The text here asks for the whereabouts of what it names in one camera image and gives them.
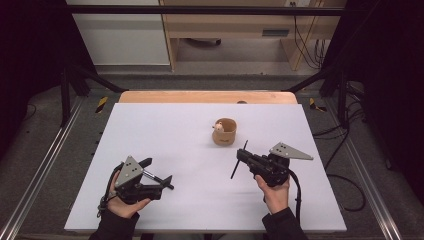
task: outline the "black sleeve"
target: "black sleeve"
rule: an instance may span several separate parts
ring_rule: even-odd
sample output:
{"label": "black sleeve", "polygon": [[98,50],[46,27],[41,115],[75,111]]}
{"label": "black sleeve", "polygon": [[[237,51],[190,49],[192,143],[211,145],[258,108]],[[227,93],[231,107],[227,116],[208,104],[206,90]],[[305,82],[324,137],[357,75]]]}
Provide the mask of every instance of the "black sleeve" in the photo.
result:
{"label": "black sleeve", "polygon": [[135,213],[131,219],[122,218],[106,209],[102,214],[99,228],[89,240],[132,240],[139,217],[140,215]]}
{"label": "black sleeve", "polygon": [[271,240],[305,240],[308,239],[290,208],[273,215],[267,214],[262,222]]}

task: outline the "hand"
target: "hand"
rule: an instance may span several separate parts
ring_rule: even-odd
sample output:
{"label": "hand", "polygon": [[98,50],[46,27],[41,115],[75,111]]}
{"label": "hand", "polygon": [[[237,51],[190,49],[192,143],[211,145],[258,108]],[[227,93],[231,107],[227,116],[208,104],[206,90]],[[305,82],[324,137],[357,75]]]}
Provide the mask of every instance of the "hand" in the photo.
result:
{"label": "hand", "polygon": [[255,175],[258,187],[264,192],[266,205],[271,214],[277,213],[288,207],[290,177],[282,185],[269,187],[260,175]]}
{"label": "hand", "polygon": [[[118,179],[119,172],[120,171],[115,173],[115,176],[113,177],[112,184],[109,187],[110,193],[115,193],[115,182]],[[110,198],[110,200],[107,204],[107,208],[111,212],[113,212],[114,214],[116,214],[120,217],[131,218],[136,212],[143,209],[150,201],[151,201],[150,199],[146,198],[146,199],[143,199],[140,202],[134,203],[132,205],[128,205],[128,204],[124,203],[119,197],[114,196],[114,197]]]}

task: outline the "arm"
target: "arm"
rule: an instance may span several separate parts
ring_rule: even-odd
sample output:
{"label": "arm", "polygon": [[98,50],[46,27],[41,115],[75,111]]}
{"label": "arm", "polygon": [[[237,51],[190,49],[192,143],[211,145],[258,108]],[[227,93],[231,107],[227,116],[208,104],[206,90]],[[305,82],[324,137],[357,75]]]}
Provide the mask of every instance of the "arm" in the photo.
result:
{"label": "arm", "polygon": [[288,207],[290,178],[282,185],[269,187],[260,176],[255,176],[259,188],[263,191],[266,205],[270,211],[262,222],[271,240],[308,239]]}
{"label": "arm", "polygon": [[[112,183],[116,182],[119,171],[115,174]],[[143,209],[150,199],[144,199],[133,205],[127,205],[119,197],[116,197],[114,184],[110,186],[110,193],[107,209],[102,214],[99,227],[89,240],[131,240],[134,234],[134,228],[140,217],[137,213]]]}

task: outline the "gray floor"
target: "gray floor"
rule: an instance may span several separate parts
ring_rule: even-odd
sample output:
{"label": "gray floor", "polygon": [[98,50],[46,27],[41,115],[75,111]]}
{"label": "gray floor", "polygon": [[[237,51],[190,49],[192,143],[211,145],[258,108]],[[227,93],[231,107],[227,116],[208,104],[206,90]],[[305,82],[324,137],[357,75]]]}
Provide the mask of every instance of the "gray floor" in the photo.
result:
{"label": "gray floor", "polygon": [[[131,72],[117,71],[117,68],[110,71],[111,68],[106,67],[102,69],[102,74],[111,82],[129,89],[281,90],[316,72],[305,64],[301,70],[291,71],[283,54],[275,54],[281,51],[278,40],[223,40],[220,46],[182,41],[174,72],[160,68],[146,68],[147,71],[139,68],[143,72],[134,69]],[[63,227],[96,151],[96,142],[101,138],[113,103],[119,98],[119,94],[90,80],[89,84],[92,91],[88,97],[76,97],[71,93],[73,102],[82,101],[80,112],[54,163],[48,169],[31,208],[24,213],[25,218],[18,224],[16,239],[77,239],[79,236],[65,231]],[[296,94],[298,102],[304,106],[313,133],[337,125],[332,111],[322,112],[309,107],[311,97],[317,106],[327,107],[328,110],[335,106],[334,98],[319,97],[319,85],[320,82],[317,82]],[[103,96],[108,97],[105,108],[101,113],[95,113]],[[60,130],[59,88],[34,96],[30,104],[28,119],[22,122],[12,147],[0,161],[2,226],[8,223]],[[359,104],[354,104],[350,112],[355,110],[360,110]],[[349,183],[330,178],[348,230],[333,234],[309,233],[310,239],[424,239],[423,206],[413,195],[402,174],[387,170],[385,156],[363,120],[363,116],[360,116],[351,123],[349,140],[370,173],[401,237],[385,236],[378,211],[370,202],[358,212],[344,210],[343,207],[358,207],[361,204],[360,194]],[[326,136],[329,139],[316,139],[323,164],[340,143],[340,137],[331,138],[338,134],[329,134]],[[360,176],[352,164],[352,154],[346,144],[335,155],[327,172],[347,177],[359,184]]]}

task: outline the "black horizontal bar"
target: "black horizontal bar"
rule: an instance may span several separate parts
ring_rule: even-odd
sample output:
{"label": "black horizontal bar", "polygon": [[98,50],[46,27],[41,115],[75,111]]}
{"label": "black horizontal bar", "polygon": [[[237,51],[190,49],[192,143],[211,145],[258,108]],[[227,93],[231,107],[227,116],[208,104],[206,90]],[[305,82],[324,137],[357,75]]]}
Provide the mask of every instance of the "black horizontal bar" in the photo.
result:
{"label": "black horizontal bar", "polygon": [[306,7],[245,7],[245,6],[135,6],[135,5],[67,5],[49,6],[55,11],[77,14],[210,14],[210,15],[290,15],[345,16],[365,13],[365,10]]}

